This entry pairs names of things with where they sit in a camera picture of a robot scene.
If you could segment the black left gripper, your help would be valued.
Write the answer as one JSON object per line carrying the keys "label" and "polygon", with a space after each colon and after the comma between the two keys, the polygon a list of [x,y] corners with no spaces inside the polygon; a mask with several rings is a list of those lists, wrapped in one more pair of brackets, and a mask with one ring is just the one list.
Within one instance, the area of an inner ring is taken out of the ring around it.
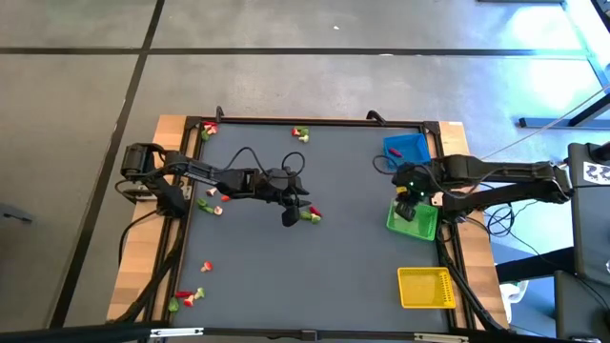
{"label": "black left gripper", "polygon": [[288,208],[305,207],[306,201],[299,196],[309,194],[302,189],[300,177],[289,168],[266,170],[254,183],[254,199],[287,205]]}

